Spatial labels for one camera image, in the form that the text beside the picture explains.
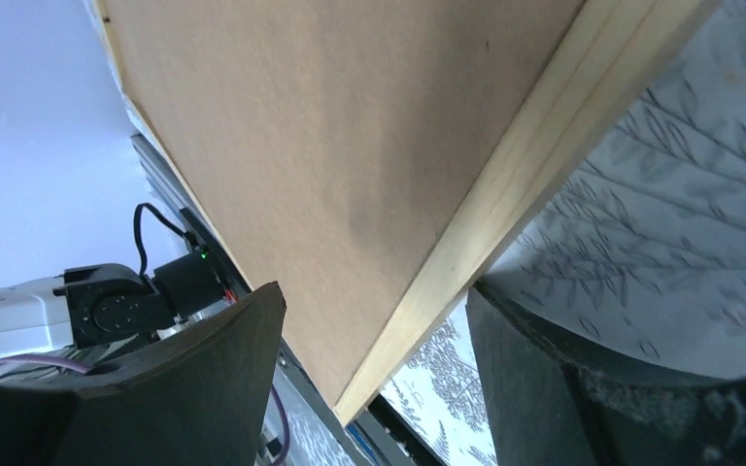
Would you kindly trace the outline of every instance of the wooden edge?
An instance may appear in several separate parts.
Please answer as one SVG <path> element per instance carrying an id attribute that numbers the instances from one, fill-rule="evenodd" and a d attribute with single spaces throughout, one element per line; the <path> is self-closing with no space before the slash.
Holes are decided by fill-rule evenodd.
<path id="1" fill-rule="evenodd" d="M 334 413 L 347 425 L 719 0 L 587 0 Z"/>
<path id="2" fill-rule="evenodd" d="M 99 40 L 101 41 L 101 45 L 104 48 L 104 52 L 107 54 L 108 61 L 110 62 L 111 72 L 113 73 L 113 76 L 116 80 L 116 85 L 119 87 L 119 91 L 121 92 L 121 98 L 124 101 L 124 107 L 127 110 L 127 116 L 130 118 L 133 126 L 135 126 L 136 129 L 140 133 L 142 133 L 145 138 L 147 138 L 148 142 L 152 144 L 153 147 L 158 150 L 161 155 L 164 156 L 164 159 L 167 161 L 167 165 L 170 166 L 170 170 L 173 171 L 173 173 L 176 175 L 176 178 L 187 191 L 187 195 L 189 195 L 192 203 L 195 204 L 201 215 L 204 217 L 204 221 L 206 221 L 207 224 L 210 225 L 210 230 L 213 232 L 213 235 L 215 235 L 216 239 L 219 241 L 219 244 L 221 244 L 221 246 L 224 248 L 224 251 L 230 257 L 230 260 L 233 261 L 233 264 L 235 264 L 236 269 L 238 269 L 239 273 L 242 275 L 242 278 L 244 279 L 245 283 L 247 283 L 247 286 L 250 289 L 254 289 L 254 284 L 251 283 L 250 278 L 248 278 L 242 272 L 242 268 L 239 266 L 236 257 L 233 255 L 233 252 L 230 250 L 230 247 L 227 245 L 227 243 L 221 238 L 219 230 L 210 219 L 210 216 L 207 215 L 207 212 L 204 210 L 204 206 L 202 206 L 201 203 L 198 201 L 198 198 L 196 197 L 192 188 L 190 188 L 189 184 L 187 184 L 187 181 L 185 180 L 185 177 L 182 176 L 182 172 L 179 170 L 179 167 L 177 167 L 175 162 L 173 162 L 173 158 L 170 156 L 170 153 L 167 151 L 166 147 L 161 144 L 161 139 L 153 130 L 147 114 L 138 105 L 138 103 L 136 103 L 136 101 L 133 100 L 124 91 L 123 62 L 121 61 L 121 54 L 119 52 L 118 42 L 116 41 L 116 35 L 113 32 L 113 20 L 110 18 L 104 2 L 102 0 L 85 0 L 85 5 L 87 7 L 87 11 L 91 15 L 93 27 L 98 33 Z"/>

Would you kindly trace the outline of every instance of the wooden board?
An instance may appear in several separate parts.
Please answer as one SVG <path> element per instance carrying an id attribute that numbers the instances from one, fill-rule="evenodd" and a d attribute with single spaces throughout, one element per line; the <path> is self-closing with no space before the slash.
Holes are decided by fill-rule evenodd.
<path id="1" fill-rule="evenodd" d="M 280 282 L 285 338 L 335 406 L 580 3 L 93 11 L 124 92 L 248 282 Z"/>
<path id="2" fill-rule="evenodd" d="M 717 0 L 589 0 L 335 408 L 349 422 Z"/>

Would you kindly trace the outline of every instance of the floral patterned surface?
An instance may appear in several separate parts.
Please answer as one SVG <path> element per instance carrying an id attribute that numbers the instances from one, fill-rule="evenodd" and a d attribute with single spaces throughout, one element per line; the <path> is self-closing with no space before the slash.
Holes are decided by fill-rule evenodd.
<path id="1" fill-rule="evenodd" d="M 485 280 L 614 350 L 746 375 L 746 0 L 708 20 Z M 463 305 L 382 393 L 449 464 L 495 464 Z"/>

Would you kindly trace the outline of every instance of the blue wire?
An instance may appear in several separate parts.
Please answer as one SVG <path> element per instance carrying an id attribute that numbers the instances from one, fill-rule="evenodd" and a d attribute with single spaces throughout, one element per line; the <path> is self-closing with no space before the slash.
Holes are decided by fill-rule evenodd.
<path id="1" fill-rule="evenodd" d="M 364 452 L 367 453 L 367 456 L 370 457 L 370 461 L 372 461 L 374 465 L 379 466 L 379 461 L 376 460 L 376 453 L 373 452 L 373 449 L 370 448 L 370 446 L 367 444 L 367 441 L 364 440 L 364 437 L 362 437 L 361 434 L 358 433 L 356 427 L 354 425 L 348 425 L 347 430 L 350 435 L 352 435 L 353 438 L 356 440 L 361 449 L 363 449 Z"/>

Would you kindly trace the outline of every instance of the white wall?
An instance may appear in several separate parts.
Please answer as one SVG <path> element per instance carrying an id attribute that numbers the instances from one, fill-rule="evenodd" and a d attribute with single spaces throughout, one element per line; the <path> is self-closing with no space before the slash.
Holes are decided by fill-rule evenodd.
<path id="1" fill-rule="evenodd" d="M 133 133 L 82 2 L 0 1 L 0 286 L 104 262 L 138 269 L 132 213 L 153 196 Z M 143 223 L 151 265 L 179 255 Z"/>

